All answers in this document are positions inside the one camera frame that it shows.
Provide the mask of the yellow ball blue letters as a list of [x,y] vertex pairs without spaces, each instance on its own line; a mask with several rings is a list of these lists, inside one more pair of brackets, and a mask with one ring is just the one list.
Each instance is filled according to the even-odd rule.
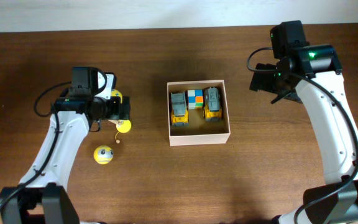
[[111,98],[113,98],[113,97],[119,97],[119,102],[120,102],[120,104],[122,104],[123,95],[122,95],[122,93],[120,91],[113,89],[111,91]]

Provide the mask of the yellow grey toy loader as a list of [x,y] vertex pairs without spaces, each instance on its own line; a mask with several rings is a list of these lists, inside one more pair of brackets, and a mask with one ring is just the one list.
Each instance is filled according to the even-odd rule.
[[222,119],[221,95],[216,87],[204,91],[204,119],[206,121],[219,121]]

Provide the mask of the colourful puzzle cube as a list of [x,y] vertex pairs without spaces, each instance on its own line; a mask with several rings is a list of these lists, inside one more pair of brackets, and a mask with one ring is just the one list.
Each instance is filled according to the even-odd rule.
[[203,91],[201,89],[188,90],[187,103],[189,110],[201,109],[204,105]]

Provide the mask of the yellow grey toy truck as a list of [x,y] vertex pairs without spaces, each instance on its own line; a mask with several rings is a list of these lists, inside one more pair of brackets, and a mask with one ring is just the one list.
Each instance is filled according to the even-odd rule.
[[172,126],[186,126],[189,123],[189,114],[184,92],[171,93],[171,123]]

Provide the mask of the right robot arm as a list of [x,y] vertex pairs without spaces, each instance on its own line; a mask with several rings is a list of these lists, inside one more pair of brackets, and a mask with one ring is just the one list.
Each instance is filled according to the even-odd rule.
[[270,30],[276,64],[253,68],[252,91],[306,108],[323,161],[325,184],[308,189],[303,203],[274,223],[358,221],[358,130],[344,90],[342,65],[333,46],[311,45],[300,21]]

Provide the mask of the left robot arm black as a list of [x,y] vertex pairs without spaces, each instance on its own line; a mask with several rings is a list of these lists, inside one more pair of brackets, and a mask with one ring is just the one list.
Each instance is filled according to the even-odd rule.
[[71,81],[51,105],[47,135],[17,187],[0,193],[3,223],[80,223],[67,194],[77,152],[93,123],[108,120],[118,133],[131,130],[129,97],[116,89],[116,76],[95,67],[73,67]]

